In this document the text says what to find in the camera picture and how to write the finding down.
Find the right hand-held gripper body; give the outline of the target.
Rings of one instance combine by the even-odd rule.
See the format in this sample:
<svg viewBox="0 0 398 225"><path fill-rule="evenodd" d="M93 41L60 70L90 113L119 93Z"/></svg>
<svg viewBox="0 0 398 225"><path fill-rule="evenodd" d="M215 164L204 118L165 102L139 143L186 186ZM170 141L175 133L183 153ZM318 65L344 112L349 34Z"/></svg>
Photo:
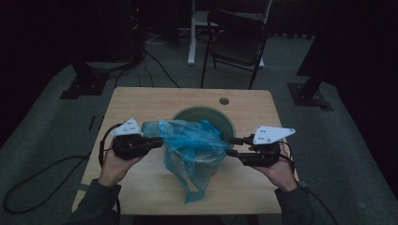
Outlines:
<svg viewBox="0 0 398 225"><path fill-rule="evenodd" d="M290 157L281 153L280 144L283 143L284 138L295 133L293 128L258 126L254 134L242 139L253 149L253 152L239 153L238 159L244 166L251 167L271 167L280 158L294 165Z"/></svg>

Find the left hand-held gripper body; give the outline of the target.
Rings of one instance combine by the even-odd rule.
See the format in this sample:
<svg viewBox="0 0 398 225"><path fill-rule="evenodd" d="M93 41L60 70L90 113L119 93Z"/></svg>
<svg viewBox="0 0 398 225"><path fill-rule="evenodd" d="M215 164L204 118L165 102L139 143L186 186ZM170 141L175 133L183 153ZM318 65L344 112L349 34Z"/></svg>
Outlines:
<svg viewBox="0 0 398 225"><path fill-rule="evenodd" d="M111 148L115 155L124 160L143 157L153 148L152 141L141 134L134 117L111 131L114 136Z"/></svg>

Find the blue plastic bag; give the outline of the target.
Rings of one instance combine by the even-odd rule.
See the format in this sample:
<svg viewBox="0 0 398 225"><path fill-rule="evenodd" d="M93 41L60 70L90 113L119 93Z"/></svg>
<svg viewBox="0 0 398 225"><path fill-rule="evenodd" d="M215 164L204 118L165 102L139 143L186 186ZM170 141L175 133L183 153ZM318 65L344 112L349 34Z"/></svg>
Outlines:
<svg viewBox="0 0 398 225"><path fill-rule="evenodd" d="M185 203L205 197L211 177L226 157L222 133L209 121L158 120L142 124L146 137L164 140L163 163L185 192Z"/></svg>

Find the green trash bin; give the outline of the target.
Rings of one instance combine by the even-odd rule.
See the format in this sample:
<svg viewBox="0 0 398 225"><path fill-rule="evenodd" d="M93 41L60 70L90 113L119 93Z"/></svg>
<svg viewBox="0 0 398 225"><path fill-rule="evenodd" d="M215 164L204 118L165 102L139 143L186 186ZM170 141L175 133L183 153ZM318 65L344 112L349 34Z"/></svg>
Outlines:
<svg viewBox="0 0 398 225"><path fill-rule="evenodd" d="M228 139L236 134L232 121L225 113L207 106L194 106L183 109L171 120L185 120L189 122L207 120L222 133L221 137L227 143L229 143Z"/></svg>

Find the person's right hand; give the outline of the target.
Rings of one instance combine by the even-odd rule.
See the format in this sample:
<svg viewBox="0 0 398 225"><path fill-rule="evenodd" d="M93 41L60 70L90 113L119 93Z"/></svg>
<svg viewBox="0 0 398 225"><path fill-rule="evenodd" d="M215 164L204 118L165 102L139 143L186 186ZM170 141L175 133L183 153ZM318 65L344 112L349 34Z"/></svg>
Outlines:
<svg viewBox="0 0 398 225"><path fill-rule="evenodd" d="M254 167L254 169L265 175L279 190L290 192L296 189L298 184L292 169L293 164L284 148L284 144L280 142L279 146L282 155L277 163L268 168Z"/></svg>

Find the person's left hand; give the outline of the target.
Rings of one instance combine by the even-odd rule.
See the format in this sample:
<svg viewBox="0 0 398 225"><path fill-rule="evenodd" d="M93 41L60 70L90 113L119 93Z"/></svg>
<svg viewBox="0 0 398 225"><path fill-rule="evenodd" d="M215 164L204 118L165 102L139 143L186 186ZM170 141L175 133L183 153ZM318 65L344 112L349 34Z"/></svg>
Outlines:
<svg viewBox="0 0 398 225"><path fill-rule="evenodd" d="M98 182L105 187L117 185L130 168L142 160L142 157L125 160L117 157L113 150L106 152Z"/></svg>

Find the black stand with flat base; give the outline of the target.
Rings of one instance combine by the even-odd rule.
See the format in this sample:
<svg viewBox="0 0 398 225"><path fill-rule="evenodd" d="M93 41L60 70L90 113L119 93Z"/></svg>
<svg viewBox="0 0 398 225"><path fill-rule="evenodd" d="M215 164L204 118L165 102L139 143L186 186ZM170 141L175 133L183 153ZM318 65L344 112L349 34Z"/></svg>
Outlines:
<svg viewBox="0 0 398 225"><path fill-rule="evenodd" d="M93 72L91 67L84 61L72 63L76 76L65 90L60 99L77 99L80 96L100 96L108 80L109 74L104 72Z"/></svg>
<svg viewBox="0 0 398 225"><path fill-rule="evenodd" d="M308 80L305 83L289 82L287 84L296 106L317 107L324 112L333 111L330 102L325 100L319 90L320 84L329 76L327 72L329 59L324 53L327 40L325 33L320 30L298 69L297 75L307 76Z"/></svg>

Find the black folding chair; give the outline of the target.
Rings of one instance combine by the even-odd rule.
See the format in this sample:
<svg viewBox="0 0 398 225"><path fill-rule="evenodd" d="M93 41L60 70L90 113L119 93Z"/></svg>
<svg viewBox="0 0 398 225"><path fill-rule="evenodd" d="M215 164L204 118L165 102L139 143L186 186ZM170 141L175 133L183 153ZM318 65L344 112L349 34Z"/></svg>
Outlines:
<svg viewBox="0 0 398 225"><path fill-rule="evenodd" d="M251 89L268 40L268 25L235 13L212 10L207 14L207 32L201 87L204 87L207 59L211 56L215 68L220 63L250 71Z"/></svg>

